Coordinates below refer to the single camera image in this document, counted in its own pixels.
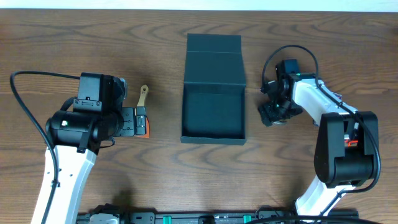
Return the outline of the orange scraper wooden handle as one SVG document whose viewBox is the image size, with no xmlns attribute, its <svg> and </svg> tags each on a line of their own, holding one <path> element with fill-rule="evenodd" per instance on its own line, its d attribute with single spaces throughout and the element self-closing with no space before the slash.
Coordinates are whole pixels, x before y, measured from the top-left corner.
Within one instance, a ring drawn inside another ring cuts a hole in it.
<svg viewBox="0 0 398 224">
<path fill-rule="evenodd" d="M 149 87 L 142 85 L 140 89 L 140 97 L 135 108 L 136 115 L 136 136 L 139 138 L 149 138 L 150 136 L 150 124 L 146 114 L 146 98 L 149 93 Z"/>
</svg>

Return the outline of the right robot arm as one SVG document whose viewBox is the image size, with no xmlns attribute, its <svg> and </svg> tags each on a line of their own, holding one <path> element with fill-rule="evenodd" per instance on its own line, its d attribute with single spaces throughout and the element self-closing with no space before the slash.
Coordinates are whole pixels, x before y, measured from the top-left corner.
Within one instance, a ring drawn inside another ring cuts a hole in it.
<svg viewBox="0 0 398 224">
<path fill-rule="evenodd" d="M 295 201 L 295 211 L 300 216 L 326 216 L 343 196 L 379 177 L 377 116 L 347 105 L 316 73 L 300 72 L 295 59 L 281 61 L 275 71 L 276 80 L 262 84 L 261 91 L 269 97 L 258 108 L 262 123 L 282 124 L 306 111 L 318 126 L 316 176 Z"/>
</svg>

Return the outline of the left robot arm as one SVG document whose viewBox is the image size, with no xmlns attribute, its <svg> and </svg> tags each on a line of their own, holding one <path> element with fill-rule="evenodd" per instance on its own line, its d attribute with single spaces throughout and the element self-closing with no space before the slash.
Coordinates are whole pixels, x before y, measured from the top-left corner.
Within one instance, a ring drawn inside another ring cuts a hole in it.
<svg viewBox="0 0 398 224">
<path fill-rule="evenodd" d="M 75 223 L 86 180 L 103 141 L 149 137 L 141 86 L 134 108 L 124 107 L 127 83 L 122 78 L 82 73 L 78 95 L 64 103 L 46 123 L 53 149 L 45 152 L 45 171 L 32 223 Z"/>
</svg>

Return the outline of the precision screwdriver set case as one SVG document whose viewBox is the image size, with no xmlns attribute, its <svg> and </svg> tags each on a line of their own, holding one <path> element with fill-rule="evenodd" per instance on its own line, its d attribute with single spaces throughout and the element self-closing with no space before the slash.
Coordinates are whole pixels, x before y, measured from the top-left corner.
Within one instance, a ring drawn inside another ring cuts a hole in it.
<svg viewBox="0 0 398 224">
<path fill-rule="evenodd" d="M 341 95 L 341 94 L 339 94 L 339 93 L 335 93 L 335 92 L 333 92 L 333 94 L 334 94 L 339 100 L 342 100 L 343 95 Z M 319 126 L 319 124 L 318 124 L 315 120 L 313 120 L 313 125 L 314 125 L 314 126 Z"/>
</svg>

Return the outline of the red handled pliers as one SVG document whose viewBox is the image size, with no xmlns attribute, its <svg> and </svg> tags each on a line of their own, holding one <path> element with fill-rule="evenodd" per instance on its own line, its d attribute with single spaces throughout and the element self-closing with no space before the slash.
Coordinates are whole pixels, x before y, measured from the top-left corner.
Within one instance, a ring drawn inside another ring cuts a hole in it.
<svg viewBox="0 0 398 224">
<path fill-rule="evenodd" d="M 358 145 L 358 140 L 350 140 L 350 139 L 345 140 L 345 147 L 351 147 L 357 145 Z"/>
</svg>

